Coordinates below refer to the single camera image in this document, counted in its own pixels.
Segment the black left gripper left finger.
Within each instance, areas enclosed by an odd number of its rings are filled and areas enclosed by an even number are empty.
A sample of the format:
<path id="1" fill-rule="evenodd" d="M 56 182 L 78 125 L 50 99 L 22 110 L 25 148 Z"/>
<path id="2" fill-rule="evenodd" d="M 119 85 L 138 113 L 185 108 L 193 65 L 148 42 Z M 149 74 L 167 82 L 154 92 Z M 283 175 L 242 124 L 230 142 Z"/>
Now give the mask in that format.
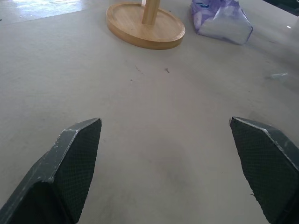
<path id="1" fill-rule="evenodd" d="M 102 121 L 64 129 L 0 209 L 0 224 L 77 224 L 94 174 Z"/>

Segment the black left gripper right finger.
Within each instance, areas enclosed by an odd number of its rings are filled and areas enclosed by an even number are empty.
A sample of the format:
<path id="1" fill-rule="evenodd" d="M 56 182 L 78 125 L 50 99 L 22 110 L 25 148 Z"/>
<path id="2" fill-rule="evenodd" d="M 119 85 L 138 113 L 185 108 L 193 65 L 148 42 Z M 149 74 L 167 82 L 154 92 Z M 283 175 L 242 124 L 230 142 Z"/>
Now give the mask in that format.
<path id="1" fill-rule="evenodd" d="M 243 174 L 270 224 L 299 224 L 299 147 L 253 120 L 229 122 Z"/>

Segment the wooden stand with round base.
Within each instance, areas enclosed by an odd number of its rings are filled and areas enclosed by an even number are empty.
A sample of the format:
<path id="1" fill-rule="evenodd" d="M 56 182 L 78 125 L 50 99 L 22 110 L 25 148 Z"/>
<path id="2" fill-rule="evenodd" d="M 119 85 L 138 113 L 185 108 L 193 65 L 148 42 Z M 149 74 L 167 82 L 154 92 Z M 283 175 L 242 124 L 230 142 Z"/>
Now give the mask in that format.
<path id="1" fill-rule="evenodd" d="M 185 35 L 182 21 L 159 7 L 160 0 L 121 2 L 106 12 L 109 30 L 132 45 L 155 50 L 172 49 Z"/>

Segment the purple tissue pack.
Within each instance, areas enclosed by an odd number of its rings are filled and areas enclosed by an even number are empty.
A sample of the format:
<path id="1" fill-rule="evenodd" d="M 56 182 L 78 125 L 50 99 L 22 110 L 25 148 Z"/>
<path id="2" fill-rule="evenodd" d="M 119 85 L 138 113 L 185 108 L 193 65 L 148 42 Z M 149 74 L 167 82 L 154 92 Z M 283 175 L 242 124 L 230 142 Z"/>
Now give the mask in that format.
<path id="1" fill-rule="evenodd" d="M 191 14 L 199 35 L 243 45 L 253 32 L 238 0 L 192 0 Z"/>

